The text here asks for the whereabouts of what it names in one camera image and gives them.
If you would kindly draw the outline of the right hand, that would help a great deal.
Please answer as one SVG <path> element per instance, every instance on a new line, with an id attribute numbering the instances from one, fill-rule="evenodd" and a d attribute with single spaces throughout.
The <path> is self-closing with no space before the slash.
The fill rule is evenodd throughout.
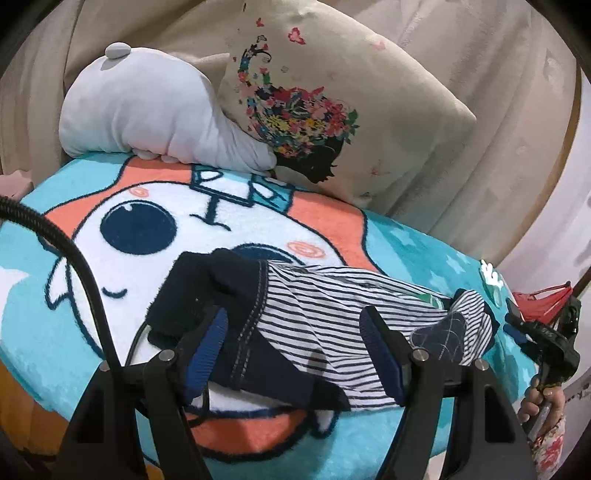
<path id="1" fill-rule="evenodd" d="M 561 386 L 546 388 L 540 391 L 536 382 L 526 390 L 525 396 L 517 412 L 521 423 L 527 422 L 531 417 L 539 414 L 545 402 L 550 404 L 550 410 L 543 426 L 539 430 L 539 436 L 543 436 L 553 429 L 562 419 L 565 408 L 565 395 Z"/>

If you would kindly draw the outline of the floral sleeve forearm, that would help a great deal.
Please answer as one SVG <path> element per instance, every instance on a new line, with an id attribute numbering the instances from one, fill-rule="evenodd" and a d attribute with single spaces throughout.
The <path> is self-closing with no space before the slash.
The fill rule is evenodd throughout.
<path id="1" fill-rule="evenodd" d="M 534 441 L 531 447 L 537 478 L 539 480 L 550 479 L 560 466 L 565 437 L 565 417 L 547 433 Z"/>

